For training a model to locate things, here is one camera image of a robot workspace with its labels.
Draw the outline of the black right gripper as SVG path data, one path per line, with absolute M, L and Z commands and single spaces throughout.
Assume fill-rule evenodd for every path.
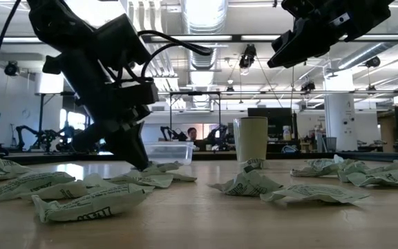
M 294 18 L 292 30 L 272 42 L 270 68 L 290 68 L 326 54 L 342 36 L 350 42 L 391 16 L 392 0 L 285 0 Z

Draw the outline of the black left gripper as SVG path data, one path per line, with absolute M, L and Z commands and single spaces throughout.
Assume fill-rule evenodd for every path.
M 72 13 L 42 18 L 42 39 L 60 52 L 47 57 L 45 73 L 63 74 L 93 124 L 73 136 L 71 147 L 78 152 L 109 151 L 138 170 L 149 166 L 139 121 L 149 114 L 146 106 L 157 100 L 149 80 L 131 77 L 133 86 L 123 87 L 121 73 L 132 63 L 150 60 L 126 14 L 93 28 Z

